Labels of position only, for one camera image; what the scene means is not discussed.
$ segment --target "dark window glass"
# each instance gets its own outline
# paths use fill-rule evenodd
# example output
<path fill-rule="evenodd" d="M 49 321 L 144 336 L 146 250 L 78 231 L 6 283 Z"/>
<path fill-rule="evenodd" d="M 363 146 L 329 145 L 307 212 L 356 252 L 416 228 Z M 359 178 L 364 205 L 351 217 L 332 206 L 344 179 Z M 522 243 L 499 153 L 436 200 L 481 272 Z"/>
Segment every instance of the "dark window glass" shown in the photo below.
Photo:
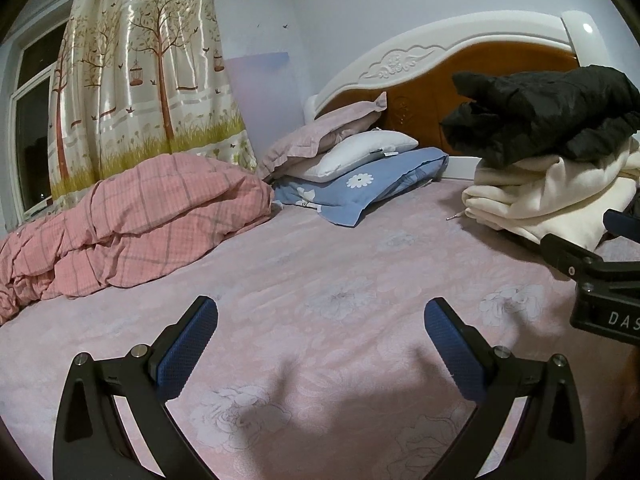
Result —
<path fill-rule="evenodd" d="M 63 23 L 25 49 L 20 65 L 18 88 L 58 59 L 65 27 L 66 23 Z"/>
<path fill-rule="evenodd" d="M 47 162 L 49 79 L 20 97 L 15 107 L 15 146 L 24 210 L 51 195 Z"/>

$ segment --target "folded cream blanket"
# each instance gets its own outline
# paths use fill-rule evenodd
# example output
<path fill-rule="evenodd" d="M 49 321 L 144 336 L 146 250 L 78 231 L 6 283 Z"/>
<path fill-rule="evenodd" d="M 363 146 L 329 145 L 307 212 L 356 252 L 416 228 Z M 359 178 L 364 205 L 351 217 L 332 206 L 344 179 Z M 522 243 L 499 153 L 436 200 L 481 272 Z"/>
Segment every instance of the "folded cream blanket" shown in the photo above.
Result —
<path fill-rule="evenodd" d="M 462 201 L 467 216 L 493 229 L 536 243 L 553 233 L 592 251 L 605 232 L 604 212 L 622 211 L 639 182 L 640 150 L 631 138 L 598 162 L 545 155 L 494 170 L 481 161 Z"/>

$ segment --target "pink pillow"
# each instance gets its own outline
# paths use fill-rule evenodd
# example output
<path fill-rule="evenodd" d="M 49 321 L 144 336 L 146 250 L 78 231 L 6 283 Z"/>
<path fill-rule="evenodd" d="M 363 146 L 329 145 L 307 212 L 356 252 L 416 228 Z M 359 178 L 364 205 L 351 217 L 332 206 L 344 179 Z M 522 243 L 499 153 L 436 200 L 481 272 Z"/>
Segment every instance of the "pink pillow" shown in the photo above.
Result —
<path fill-rule="evenodd" d="M 265 180 L 274 171 L 283 172 L 304 158 L 324 153 L 353 134 L 366 131 L 386 110 L 386 92 L 373 102 L 360 101 L 338 108 L 305 124 L 278 140 L 258 162 L 257 175 Z"/>

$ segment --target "blue pillow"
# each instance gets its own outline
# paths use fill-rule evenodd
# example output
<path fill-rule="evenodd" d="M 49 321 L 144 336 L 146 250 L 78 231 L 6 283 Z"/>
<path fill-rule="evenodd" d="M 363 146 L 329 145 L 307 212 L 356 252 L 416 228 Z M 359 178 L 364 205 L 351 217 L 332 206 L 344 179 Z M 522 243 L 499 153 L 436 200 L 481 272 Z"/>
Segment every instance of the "blue pillow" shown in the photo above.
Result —
<path fill-rule="evenodd" d="M 353 227 L 369 204 L 440 176 L 448 160 L 438 148 L 422 148 L 369 162 L 331 182 L 285 176 L 273 189 L 283 204 L 310 207 L 333 224 Z"/>

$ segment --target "pink plaid blanket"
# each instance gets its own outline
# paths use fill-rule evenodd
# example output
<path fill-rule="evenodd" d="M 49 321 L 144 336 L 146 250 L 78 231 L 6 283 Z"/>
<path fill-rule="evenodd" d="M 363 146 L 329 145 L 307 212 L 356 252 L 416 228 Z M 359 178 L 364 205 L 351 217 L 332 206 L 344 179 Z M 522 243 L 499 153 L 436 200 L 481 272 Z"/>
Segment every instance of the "pink plaid blanket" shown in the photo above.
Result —
<path fill-rule="evenodd" d="M 160 278 L 270 217 L 273 190 L 213 158 L 159 155 L 0 241 L 0 325 L 29 303 Z"/>

